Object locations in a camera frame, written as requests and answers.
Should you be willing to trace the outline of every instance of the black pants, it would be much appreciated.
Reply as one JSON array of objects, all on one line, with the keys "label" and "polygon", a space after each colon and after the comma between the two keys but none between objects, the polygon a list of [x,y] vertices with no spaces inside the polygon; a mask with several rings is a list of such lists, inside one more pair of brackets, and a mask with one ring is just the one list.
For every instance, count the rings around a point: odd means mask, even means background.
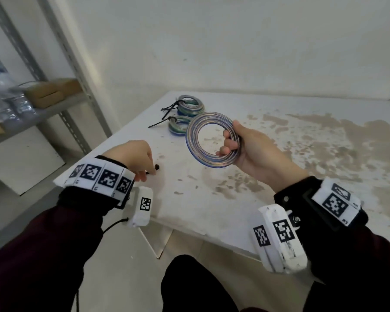
[{"label": "black pants", "polygon": [[163,312],[238,312],[223,285],[189,255],[179,255],[166,270],[161,285]]}]

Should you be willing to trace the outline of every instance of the black sleeve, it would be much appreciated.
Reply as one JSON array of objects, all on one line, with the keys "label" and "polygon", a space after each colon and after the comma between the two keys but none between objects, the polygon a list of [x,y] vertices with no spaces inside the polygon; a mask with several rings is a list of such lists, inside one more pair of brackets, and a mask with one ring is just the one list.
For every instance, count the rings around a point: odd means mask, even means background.
[{"label": "black sleeve", "polygon": [[64,189],[55,207],[0,249],[0,312],[71,311],[84,264],[102,239],[103,215],[118,202],[91,190]]},{"label": "black sleeve", "polygon": [[390,306],[390,242],[365,226],[365,212],[350,227],[339,221],[338,230],[328,227],[309,200],[321,183],[312,176],[275,195],[277,204],[300,218],[296,233],[312,273],[325,283],[312,286],[304,311]]}]

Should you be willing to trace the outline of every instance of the floor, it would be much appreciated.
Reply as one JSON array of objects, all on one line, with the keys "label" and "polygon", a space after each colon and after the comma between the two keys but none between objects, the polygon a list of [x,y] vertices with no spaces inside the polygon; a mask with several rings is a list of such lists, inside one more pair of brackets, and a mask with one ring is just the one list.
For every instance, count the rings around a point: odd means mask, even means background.
[{"label": "floor", "polygon": [[[52,180],[76,162],[67,164],[22,196],[0,183],[0,232],[11,221],[28,214],[29,207],[54,188]],[[103,228],[122,217],[114,209]],[[260,262],[198,238],[174,231],[160,259],[156,259],[138,229],[118,224],[105,235],[85,265],[80,288],[81,311],[161,311],[160,284],[171,260],[189,254],[207,267],[224,285],[239,309],[256,306],[271,312],[301,311],[312,284],[308,273],[268,273]]]}]

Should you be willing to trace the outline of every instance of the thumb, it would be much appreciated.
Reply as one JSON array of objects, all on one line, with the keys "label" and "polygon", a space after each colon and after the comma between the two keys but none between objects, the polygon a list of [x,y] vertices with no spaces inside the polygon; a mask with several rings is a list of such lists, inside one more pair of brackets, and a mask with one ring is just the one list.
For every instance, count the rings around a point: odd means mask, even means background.
[{"label": "thumb", "polygon": [[244,127],[238,120],[233,120],[232,126],[234,128],[234,131],[236,132],[237,135],[244,137],[248,131],[250,130],[249,128]]},{"label": "thumb", "polygon": [[144,169],[149,172],[149,174],[151,175],[156,175],[156,169],[155,167],[153,166],[153,162],[152,160],[146,156],[144,158],[144,162],[143,162],[143,166],[144,166]]}]

